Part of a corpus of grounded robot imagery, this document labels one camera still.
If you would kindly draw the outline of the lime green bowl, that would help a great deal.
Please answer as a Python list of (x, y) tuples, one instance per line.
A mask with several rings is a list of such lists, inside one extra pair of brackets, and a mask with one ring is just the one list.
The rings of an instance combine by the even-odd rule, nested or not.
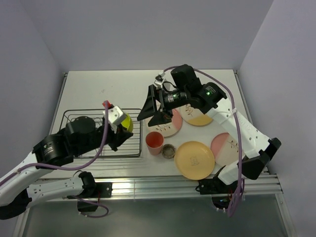
[(128, 132), (133, 131), (133, 121), (129, 114), (125, 114), (126, 118), (121, 122), (121, 125), (124, 129), (126, 129)]

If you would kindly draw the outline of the yellow cream leaf plate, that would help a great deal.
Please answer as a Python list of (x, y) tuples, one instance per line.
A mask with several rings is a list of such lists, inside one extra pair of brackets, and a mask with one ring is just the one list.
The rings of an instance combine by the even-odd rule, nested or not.
[(206, 126), (213, 122), (208, 115), (203, 114), (199, 109), (193, 108), (190, 104), (178, 108), (182, 119), (193, 126)]

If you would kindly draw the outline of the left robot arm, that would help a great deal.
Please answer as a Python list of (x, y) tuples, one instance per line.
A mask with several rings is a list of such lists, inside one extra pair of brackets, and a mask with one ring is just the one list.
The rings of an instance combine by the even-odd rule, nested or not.
[[(46, 136), (27, 157), (0, 179), (0, 218), (16, 217), (28, 208), (51, 199), (71, 196), (89, 198), (96, 192), (92, 173), (83, 169), (100, 156), (105, 145), (117, 151), (133, 133), (122, 124), (102, 119), (101, 126), (81, 116), (55, 134)], [(54, 170), (80, 171), (61, 182), (36, 184)]]

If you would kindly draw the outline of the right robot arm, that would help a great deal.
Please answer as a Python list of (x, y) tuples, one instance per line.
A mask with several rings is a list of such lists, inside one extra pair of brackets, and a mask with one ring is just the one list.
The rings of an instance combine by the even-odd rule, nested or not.
[(245, 118), (237, 110), (232, 92), (214, 77), (187, 64), (169, 70), (175, 89), (166, 89), (165, 71), (159, 73), (154, 84), (148, 87), (146, 101), (137, 119), (150, 118), (149, 126), (169, 123), (173, 109), (191, 105), (221, 125), (244, 153), (236, 162), (217, 172), (213, 182), (215, 190), (223, 193), (233, 182), (241, 182), (243, 177), (256, 180), (280, 148), (281, 141), (269, 138)]

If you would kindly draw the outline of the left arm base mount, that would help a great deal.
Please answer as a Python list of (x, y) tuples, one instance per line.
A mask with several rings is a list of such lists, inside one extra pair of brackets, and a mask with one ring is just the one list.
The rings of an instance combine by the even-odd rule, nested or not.
[(94, 190), (81, 199), (86, 199), (86, 201), (78, 200), (77, 210), (80, 214), (92, 217), (96, 213), (101, 204), (102, 198), (110, 198), (112, 195), (112, 183), (111, 182), (101, 182), (96, 183)]

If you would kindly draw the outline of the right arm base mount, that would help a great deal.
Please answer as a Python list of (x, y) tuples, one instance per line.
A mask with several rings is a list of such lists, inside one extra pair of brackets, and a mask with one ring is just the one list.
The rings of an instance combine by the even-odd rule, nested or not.
[(227, 211), (233, 194), (237, 189), (238, 181), (230, 185), (224, 184), (218, 178), (202, 179), (198, 181), (195, 190), (200, 195), (212, 195), (212, 203), (217, 211)]

